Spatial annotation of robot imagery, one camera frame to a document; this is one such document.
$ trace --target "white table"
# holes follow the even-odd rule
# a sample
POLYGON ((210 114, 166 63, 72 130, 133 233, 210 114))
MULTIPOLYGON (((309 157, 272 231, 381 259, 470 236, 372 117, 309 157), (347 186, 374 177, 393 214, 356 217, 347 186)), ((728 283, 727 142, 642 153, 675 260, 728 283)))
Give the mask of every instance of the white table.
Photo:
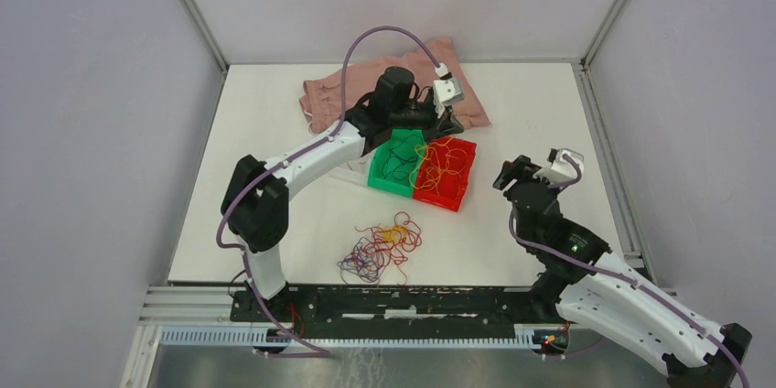
MULTIPOLYGON (((338 65, 240 65, 229 71, 189 204, 170 281, 227 282, 242 270, 236 250, 216 246, 219 208, 234 165, 283 153, 310 139, 299 108, 302 81, 338 65)), ((465 64, 464 72, 493 123, 460 137, 477 143, 469 190, 460 212, 325 176, 290 205, 281 241, 292 283, 341 283, 336 262, 359 239, 354 227, 387 225, 406 210, 421 226, 423 244, 402 269, 412 285, 529 286, 543 270, 507 230, 509 203, 491 184, 504 160, 520 154, 543 163, 551 147, 585 156, 585 176, 561 196, 561 210, 621 253, 587 120, 571 66, 565 63, 465 64)), ((226 232, 225 241, 234 236, 226 232)), ((359 283, 357 277, 348 277, 359 283)), ((395 269, 384 284, 403 283, 395 269)))

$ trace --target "yellow string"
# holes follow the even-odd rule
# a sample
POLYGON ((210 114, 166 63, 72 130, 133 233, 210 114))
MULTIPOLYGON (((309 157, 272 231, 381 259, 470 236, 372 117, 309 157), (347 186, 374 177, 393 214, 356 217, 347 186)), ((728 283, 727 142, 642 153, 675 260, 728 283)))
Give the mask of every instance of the yellow string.
POLYGON ((407 234, 409 234, 409 231, 402 225, 394 225, 392 228, 381 228, 374 233, 375 235, 379 234, 382 237, 382 243, 397 244, 402 242, 407 234))
POLYGON ((436 194, 439 194, 439 182, 442 180, 442 175, 449 174, 453 176, 461 176, 461 172, 463 172, 464 168, 466 167, 466 163, 462 165, 462 167, 458 170, 453 170, 450 168, 452 161, 454 159, 458 159, 457 157, 453 156, 455 152, 459 152, 461 155, 463 155, 463 158, 461 160, 466 161, 469 158, 469 155, 460 148, 450 148, 449 144, 450 141, 452 141, 452 137, 448 138, 447 141, 444 143, 441 141, 434 141, 430 145, 416 145, 415 146, 415 153, 421 157, 420 163, 415 167, 415 169, 410 173, 410 184, 413 186, 413 189, 419 189, 421 191, 435 191, 436 194), (439 149, 445 148, 447 150, 447 153, 445 154, 445 161, 442 162, 442 158, 439 156, 439 149), (426 180, 421 184, 420 186, 416 185, 417 177, 420 175, 420 167, 423 166, 423 163, 429 161, 430 164, 426 164, 424 167, 426 180))

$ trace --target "red plastic tray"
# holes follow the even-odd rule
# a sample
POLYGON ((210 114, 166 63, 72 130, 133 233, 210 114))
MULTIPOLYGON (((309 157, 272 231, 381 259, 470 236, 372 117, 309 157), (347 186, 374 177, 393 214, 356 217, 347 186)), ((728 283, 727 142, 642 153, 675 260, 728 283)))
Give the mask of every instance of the red plastic tray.
POLYGON ((418 169, 413 199, 458 212, 463 196, 466 194, 466 189, 469 186, 469 172, 471 171, 472 164, 474 164, 477 145, 463 139, 441 138, 433 141, 430 146, 436 146, 436 152, 430 152, 429 157, 424 158, 423 163, 418 169), (435 173, 434 166, 444 167, 447 165, 448 160, 448 169, 456 172, 460 170, 460 174, 443 172, 439 183, 434 188, 421 189, 426 183, 429 174, 433 175, 435 173))

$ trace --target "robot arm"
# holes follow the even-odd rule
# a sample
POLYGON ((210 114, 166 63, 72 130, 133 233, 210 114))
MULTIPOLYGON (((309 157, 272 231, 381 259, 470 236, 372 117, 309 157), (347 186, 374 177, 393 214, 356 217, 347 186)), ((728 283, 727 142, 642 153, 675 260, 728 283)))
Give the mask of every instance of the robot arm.
POLYGON ((337 126, 333 124, 310 142, 282 155, 261 162, 248 155, 237 163, 221 204, 222 214, 267 167, 280 164, 239 200, 228 222, 238 243, 247 248, 246 263, 264 298, 275 296, 286 285, 279 243, 288 229, 288 202, 301 189, 332 168, 370 153, 391 138, 394 128, 420 129, 426 141, 463 132, 452 109, 463 99, 457 79, 448 74, 434 82, 424 100, 419 96, 412 72, 388 68, 374 92, 365 94, 346 112, 345 123, 336 135, 331 135, 337 126))
POLYGON ((720 326, 691 311, 628 266, 596 234, 566 219, 557 197, 581 178, 582 156, 553 150, 549 161, 550 167, 539 167, 519 156, 504 163, 493 184, 512 203, 512 236, 546 266, 532 292, 561 318, 640 356, 671 386, 729 386, 751 334, 738 324, 720 326))
MULTIPOLYGON (((238 162, 221 213, 232 209, 227 224, 264 299, 286 285, 279 243, 288 228, 288 202, 298 191, 370 153, 394 128, 421 129, 427 141, 463 131, 452 113, 452 104, 463 98, 455 79, 442 76, 422 101, 414 83, 409 70, 389 68, 375 90, 346 112, 339 129, 334 124, 309 143, 265 161, 249 155, 238 162)), ((636 353, 667 375, 673 387, 727 387, 736 372, 743 375, 739 362, 751 334, 738 324, 720 326, 690 311, 630 268, 596 234, 566 219, 557 197, 581 178, 582 156, 554 150, 550 162, 539 167, 519 156, 504 163, 493 184, 512 204, 512 236, 546 266, 533 285, 535 298, 636 353)))

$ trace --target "pink cloth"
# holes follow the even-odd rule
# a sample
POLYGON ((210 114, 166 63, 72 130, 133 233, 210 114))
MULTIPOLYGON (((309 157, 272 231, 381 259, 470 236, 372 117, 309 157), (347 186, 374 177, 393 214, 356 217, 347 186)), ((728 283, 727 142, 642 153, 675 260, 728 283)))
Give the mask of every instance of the pink cloth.
MULTIPOLYGON (((460 68, 458 54, 453 47, 453 39, 450 37, 435 38, 426 43, 436 59, 445 63, 447 69, 460 80, 463 89, 464 100, 455 104, 453 110, 456 118, 464 127, 479 127, 490 125, 488 115, 480 104, 480 100, 469 86, 463 70, 460 68)), ((422 88, 431 85, 438 79, 434 72, 434 65, 418 48, 408 52, 402 57, 383 56, 357 65, 348 67, 347 81, 345 82, 345 97, 350 109, 367 92, 374 91, 374 84, 383 75, 386 68, 401 66, 409 69, 415 75, 415 82, 422 88)), ((310 131, 319 134, 326 130, 340 117, 340 73, 341 70, 329 75, 325 79, 306 80, 304 82, 305 95, 299 99, 305 117, 310 122, 310 131)))

